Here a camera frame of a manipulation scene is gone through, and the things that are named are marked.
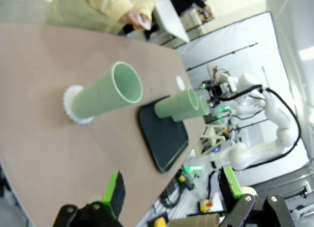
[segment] bolt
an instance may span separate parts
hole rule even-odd
[[[74,211],[74,209],[73,209],[73,207],[68,207],[67,211],[68,211],[69,213],[71,213],[71,212]]]
[[[274,201],[274,202],[278,201],[278,199],[277,199],[275,196],[272,196],[272,197],[270,198],[270,200],[272,200],[272,201]]]
[[[251,196],[246,196],[246,197],[245,197],[245,200],[246,200],[246,201],[251,201],[252,198],[251,198]]]
[[[100,208],[100,206],[99,206],[98,204],[94,204],[94,205],[93,205],[93,208],[94,208],[95,210],[98,210],[98,209]]]

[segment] hand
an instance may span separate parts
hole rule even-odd
[[[122,24],[131,24],[136,28],[141,27],[138,20],[138,13],[135,8],[132,8],[129,12],[127,12],[121,19],[119,20],[119,23]]]
[[[203,12],[210,14],[211,10],[210,7],[208,7],[207,5],[203,8]]]

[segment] black pole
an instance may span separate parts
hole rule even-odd
[[[259,13],[259,14],[255,15],[255,16],[252,16],[252,17],[257,17],[257,16],[262,15],[262,14],[264,14],[264,13],[266,13],[266,12]],[[191,39],[191,40],[190,40],[190,43],[193,42],[193,41],[196,40],[196,39],[202,38],[202,37],[204,37],[204,36],[206,36],[206,35],[208,35],[208,34],[211,34],[211,33],[213,33],[213,32],[216,32],[216,31],[218,31],[218,30],[220,30],[220,29],[223,29],[223,28],[225,28],[225,27],[231,26],[231,25],[233,25],[233,24],[235,24],[235,23],[243,22],[243,21],[245,21],[245,20],[247,20],[247,19],[250,19],[250,18],[252,18],[252,17],[247,17],[247,18],[244,18],[244,19],[242,19],[242,20],[238,20],[238,21],[236,21],[236,22],[230,23],[229,25],[226,25],[226,26],[221,27],[221,28],[219,28],[219,29],[215,29],[215,30],[210,31],[210,32],[208,32],[208,33],[206,33],[206,34],[202,34],[202,35],[200,35],[200,36],[198,36],[198,37],[196,37],[196,38],[194,38],[194,39]],[[197,28],[197,27],[201,27],[201,26],[202,26],[202,25],[192,27],[191,29],[189,29],[189,31],[190,31],[190,30],[193,30],[193,29],[195,29],[195,28]],[[178,46],[176,46],[174,49],[177,49],[177,48],[179,48],[179,47],[181,47],[181,46],[183,46],[183,45],[185,45],[185,44],[188,44],[188,43],[183,43],[183,44],[181,44],[181,45],[178,45]]]
[[[240,130],[240,129],[243,129],[243,128],[246,128],[246,127],[250,127],[250,126],[252,126],[252,125],[256,125],[256,124],[262,123],[262,122],[267,121],[267,120],[268,120],[268,119],[261,120],[261,121],[258,121],[258,122],[255,122],[255,123],[252,123],[252,124],[249,124],[249,125],[245,125],[245,126],[242,126],[242,127],[238,127],[238,128],[236,128],[236,129],[234,129],[234,130]]]
[[[203,66],[203,65],[205,65],[205,64],[207,64],[207,63],[210,63],[211,61],[215,61],[215,60],[217,60],[217,59],[220,59],[220,58],[222,58],[222,57],[228,56],[228,55],[230,55],[230,54],[236,54],[236,52],[239,52],[239,51],[241,51],[241,50],[243,50],[243,49],[251,48],[251,47],[253,47],[253,46],[255,46],[255,45],[258,45],[258,43],[256,42],[255,44],[245,46],[245,47],[243,47],[243,48],[240,48],[240,49],[234,50],[234,51],[232,51],[232,52],[229,52],[229,53],[227,53],[227,54],[221,55],[221,56],[219,56],[219,57],[213,58],[213,59],[211,59],[211,60],[209,60],[209,61],[202,62],[202,63],[200,63],[200,64],[198,64],[198,65],[196,65],[196,66],[193,66],[193,67],[188,68],[186,71],[193,70],[193,69],[195,69],[195,68],[197,68],[197,67]]]
[[[186,215],[187,217],[190,216],[199,216],[199,215],[210,215],[210,214],[219,214],[220,216],[225,216],[228,212],[227,211],[211,211],[211,212],[199,212],[199,213],[193,213]]]

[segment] green cylindrical cup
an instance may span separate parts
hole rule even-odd
[[[117,62],[74,97],[71,110],[79,119],[138,103],[143,86],[137,72],[125,62]]]
[[[198,109],[199,103],[192,88],[165,98],[155,104],[155,113],[159,118]]]
[[[198,117],[198,116],[204,116],[204,115],[208,115],[209,114],[209,108],[206,102],[206,99],[203,96],[200,96],[198,98],[199,101],[199,108],[197,110],[189,110],[187,112],[184,113],[179,113],[176,115],[172,116],[172,119],[175,122],[179,122],[179,121],[183,121],[185,119],[189,119],[189,118],[193,118],[193,117]]]

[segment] table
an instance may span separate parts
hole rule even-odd
[[[170,0],[160,0],[156,3],[154,16],[159,27],[174,37],[190,42],[182,22]]]
[[[64,113],[62,95],[87,85],[118,60],[143,83],[141,104],[190,86],[174,50],[86,30],[0,25],[0,161],[14,193],[38,227],[52,226],[60,207],[83,207],[120,170],[126,187],[119,220],[134,226],[175,175],[202,135],[202,118],[184,122],[189,146],[167,173],[150,157],[136,121],[139,105],[98,116],[87,125]]]

